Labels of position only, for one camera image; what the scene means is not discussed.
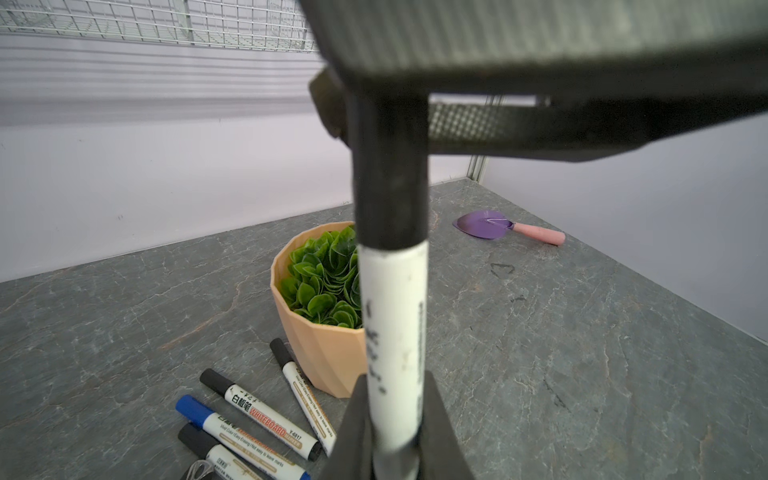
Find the white whiteboard marker black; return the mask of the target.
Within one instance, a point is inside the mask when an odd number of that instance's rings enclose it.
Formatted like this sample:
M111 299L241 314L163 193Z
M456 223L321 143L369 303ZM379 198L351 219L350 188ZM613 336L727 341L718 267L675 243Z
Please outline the white whiteboard marker black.
M229 404L269 431L294 452L308 461L316 461L321 454L320 442L310 433L298 427L263 401L257 399L236 382L217 371L205 369L200 382L223 397Z

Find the black pen cap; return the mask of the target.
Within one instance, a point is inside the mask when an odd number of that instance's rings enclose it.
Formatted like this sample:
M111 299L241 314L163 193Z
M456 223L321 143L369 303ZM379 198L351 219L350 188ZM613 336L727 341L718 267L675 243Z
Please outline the black pen cap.
M378 250L428 238L428 98L346 96L357 239Z

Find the white whiteboard marker blue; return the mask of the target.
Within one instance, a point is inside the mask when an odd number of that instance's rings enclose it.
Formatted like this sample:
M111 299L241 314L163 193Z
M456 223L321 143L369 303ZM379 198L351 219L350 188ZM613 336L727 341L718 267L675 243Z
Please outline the white whiteboard marker blue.
M193 396L182 396L175 408L191 425L190 428L185 427L186 437L200 438L192 441L194 447L209 443L208 438L211 438L274 479L310 479L302 467L262 444Z

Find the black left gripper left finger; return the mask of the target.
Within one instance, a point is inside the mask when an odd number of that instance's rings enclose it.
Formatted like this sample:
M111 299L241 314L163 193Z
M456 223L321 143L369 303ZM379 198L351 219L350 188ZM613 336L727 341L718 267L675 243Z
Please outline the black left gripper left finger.
M320 480L370 480L373 469L373 428L367 376L360 375L345 410L337 440Z

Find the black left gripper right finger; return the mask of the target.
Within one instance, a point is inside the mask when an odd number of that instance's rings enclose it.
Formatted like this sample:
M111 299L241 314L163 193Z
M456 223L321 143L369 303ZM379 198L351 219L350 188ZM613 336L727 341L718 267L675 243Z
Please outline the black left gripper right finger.
M437 382L425 372L422 424L418 433L419 479L473 479L461 451Z

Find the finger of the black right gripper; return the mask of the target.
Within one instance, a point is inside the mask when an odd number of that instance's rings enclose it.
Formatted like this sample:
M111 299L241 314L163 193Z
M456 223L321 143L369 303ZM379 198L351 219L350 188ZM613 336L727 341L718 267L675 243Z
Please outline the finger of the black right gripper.
M553 96L767 89L763 1L305 1L348 88Z
M429 106L428 145L434 155L586 162L766 110L764 95L535 107L437 102Z

